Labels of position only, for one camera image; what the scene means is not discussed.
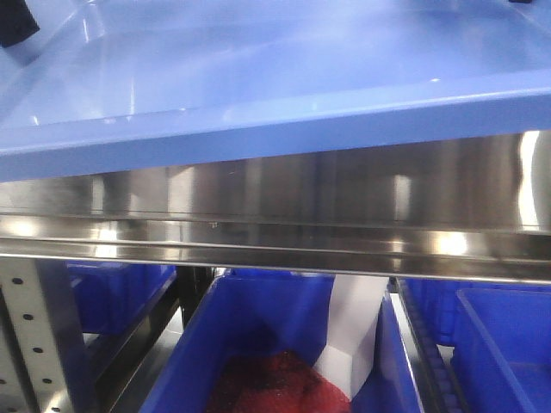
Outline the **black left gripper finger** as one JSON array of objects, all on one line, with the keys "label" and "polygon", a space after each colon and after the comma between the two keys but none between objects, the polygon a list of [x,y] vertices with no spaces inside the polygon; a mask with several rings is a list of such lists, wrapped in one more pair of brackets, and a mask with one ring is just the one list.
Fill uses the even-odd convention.
[{"label": "black left gripper finger", "polygon": [[40,30],[24,0],[1,0],[0,19],[1,47],[19,44]]}]

